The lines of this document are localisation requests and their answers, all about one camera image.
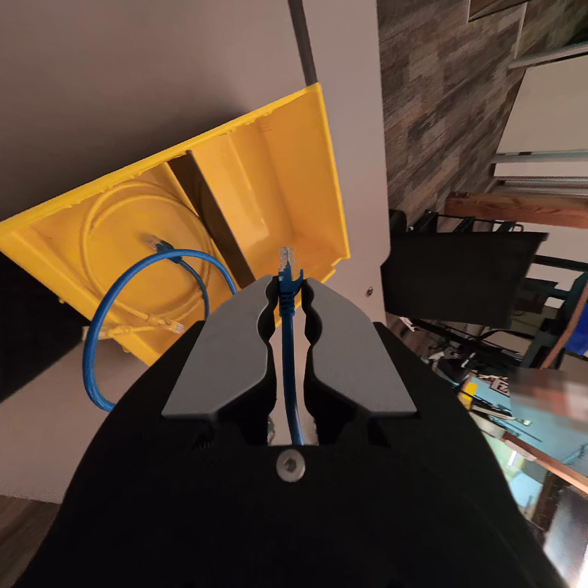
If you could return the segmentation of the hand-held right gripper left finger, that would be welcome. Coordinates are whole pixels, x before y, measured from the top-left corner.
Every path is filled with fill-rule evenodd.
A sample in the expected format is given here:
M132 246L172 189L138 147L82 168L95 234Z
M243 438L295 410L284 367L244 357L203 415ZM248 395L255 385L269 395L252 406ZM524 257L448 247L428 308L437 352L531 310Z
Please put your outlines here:
M277 276L232 295L206 320L162 410L168 419L213 418L241 401L259 403L267 420L276 404L269 344L275 332Z

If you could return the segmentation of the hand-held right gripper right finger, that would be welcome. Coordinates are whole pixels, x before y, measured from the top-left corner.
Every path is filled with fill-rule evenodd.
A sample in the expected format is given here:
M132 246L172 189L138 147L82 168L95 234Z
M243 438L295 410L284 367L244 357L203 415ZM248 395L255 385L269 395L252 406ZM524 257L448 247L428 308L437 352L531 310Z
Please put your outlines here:
M371 416L417 412L369 316L326 284L305 280L302 306L310 344L310 375L328 391Z

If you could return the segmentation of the yellow plastic bin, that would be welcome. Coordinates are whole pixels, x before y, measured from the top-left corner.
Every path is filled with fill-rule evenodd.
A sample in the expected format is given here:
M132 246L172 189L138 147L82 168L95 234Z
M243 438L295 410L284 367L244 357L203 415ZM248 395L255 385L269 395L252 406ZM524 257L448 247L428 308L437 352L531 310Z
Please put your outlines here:
M155 240L215 258L235 282L168 162L196 159L255 280L282 247L327 281L350 256L320 84L108 173L1 222L1 252L92 319Z

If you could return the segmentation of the black chair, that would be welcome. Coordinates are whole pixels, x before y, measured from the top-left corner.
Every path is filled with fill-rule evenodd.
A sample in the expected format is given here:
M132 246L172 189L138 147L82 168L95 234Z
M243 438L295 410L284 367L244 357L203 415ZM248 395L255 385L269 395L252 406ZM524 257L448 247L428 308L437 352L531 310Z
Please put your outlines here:
M381 265L386 313L410 320L509 326L542 232L408 231L389 212L390 253Z

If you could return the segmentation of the black divider panel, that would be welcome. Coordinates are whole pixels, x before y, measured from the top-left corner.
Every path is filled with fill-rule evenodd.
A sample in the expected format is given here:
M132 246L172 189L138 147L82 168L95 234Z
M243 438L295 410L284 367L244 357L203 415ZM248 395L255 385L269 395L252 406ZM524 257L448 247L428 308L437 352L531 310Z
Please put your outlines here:
M240 288L249 286L255 281L254 274L193 154L188 152L173 158L168 165L226 262L235 282Z

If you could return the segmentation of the brown wooden post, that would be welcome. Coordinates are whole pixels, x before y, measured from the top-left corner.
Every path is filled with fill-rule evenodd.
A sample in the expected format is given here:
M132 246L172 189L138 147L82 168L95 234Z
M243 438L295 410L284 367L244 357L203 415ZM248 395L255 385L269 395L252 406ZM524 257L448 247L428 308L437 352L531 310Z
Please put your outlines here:
M451 193L446 215L587 229L587 199L564 195Z

